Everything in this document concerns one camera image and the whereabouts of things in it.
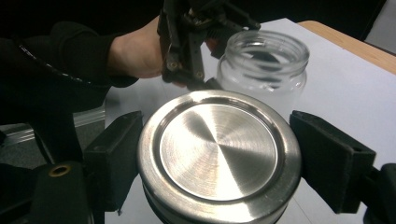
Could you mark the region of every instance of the white table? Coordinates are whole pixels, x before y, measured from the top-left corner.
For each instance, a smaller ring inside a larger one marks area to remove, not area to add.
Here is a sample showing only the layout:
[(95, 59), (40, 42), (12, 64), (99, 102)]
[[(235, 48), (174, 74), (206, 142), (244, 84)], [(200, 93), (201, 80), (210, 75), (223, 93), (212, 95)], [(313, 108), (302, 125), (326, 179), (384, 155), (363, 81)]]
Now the white table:
[[(396, 76), (344, 50), (289, 20), (270, 21), (264, 30), (278, 31), (303, 41), (311, 56), (306, 68), (308, 81), (295, 106), (317, 115), (377, 152), (375, 167), (396, 162)], [(206, 78), (216, 73), (217, 60), (202, 47)], [(106, 125), (125, 113), (141, 110), (144, 121), (166, 102), (187, 93), (160, 77), (141, 79), (125, 89), (111, 89), (106, 99)], [(279, 224), (358, 224), (358, 214), (336, 215), (302, 179)], [(106, 224), (160, 224), (142, 190), (134, 181), (120, 216), (106, 213)]]

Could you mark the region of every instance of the round silver lid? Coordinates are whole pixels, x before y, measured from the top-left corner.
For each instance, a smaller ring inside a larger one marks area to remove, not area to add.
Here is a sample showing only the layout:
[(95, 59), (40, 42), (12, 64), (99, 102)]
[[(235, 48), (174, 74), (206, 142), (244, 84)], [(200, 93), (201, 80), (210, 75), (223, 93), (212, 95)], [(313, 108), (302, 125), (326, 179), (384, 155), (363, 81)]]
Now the round silver lid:
[(148, 120), (138, 164), (163, 214), (271, 223), (297, 188), (301, 155), (288, 123), (271, 107), (240, 93), (195, 91)]

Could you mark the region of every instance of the clear glass jar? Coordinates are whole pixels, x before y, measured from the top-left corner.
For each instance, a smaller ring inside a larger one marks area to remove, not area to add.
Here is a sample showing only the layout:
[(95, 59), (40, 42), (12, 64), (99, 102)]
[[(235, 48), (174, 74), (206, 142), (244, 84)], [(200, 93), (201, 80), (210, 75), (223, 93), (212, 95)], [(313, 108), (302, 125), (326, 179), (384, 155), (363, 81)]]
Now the clear glass jar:
[(288, 120), (306, 82), (308, 47), (270, 31), (233, 35), (220, 58), (217, 81), (226, 91), (252, 96)]

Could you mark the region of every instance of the wooden surface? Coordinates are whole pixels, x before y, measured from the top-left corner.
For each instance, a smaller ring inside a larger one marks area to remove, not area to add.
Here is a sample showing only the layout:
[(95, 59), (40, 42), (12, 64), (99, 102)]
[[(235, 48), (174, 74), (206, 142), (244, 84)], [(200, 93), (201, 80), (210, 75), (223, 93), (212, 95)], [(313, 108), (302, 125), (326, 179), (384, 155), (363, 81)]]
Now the wooden surface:
[(396, 75), (396, 57), (381, 49), (374, 48), (353, 37), (345, 35), (317, 21), (302, 21), (298, 23), (305, 29), (320, 35), (334, 44), (346, 49), (364, 60), (373, 63)]

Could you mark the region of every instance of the person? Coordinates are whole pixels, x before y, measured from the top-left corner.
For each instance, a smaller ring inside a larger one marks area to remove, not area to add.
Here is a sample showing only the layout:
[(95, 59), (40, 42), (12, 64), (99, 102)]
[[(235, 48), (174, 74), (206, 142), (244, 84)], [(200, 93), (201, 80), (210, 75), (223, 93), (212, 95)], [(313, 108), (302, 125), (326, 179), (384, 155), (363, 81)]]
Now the person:
[(52, 162), (82, 161), (73, 113), (101, 106), (110, 87), (161, 74), (158, 20), (128, 34), (60, 21), (49, 35), (0, 38), (0, 125), (28, 122)]

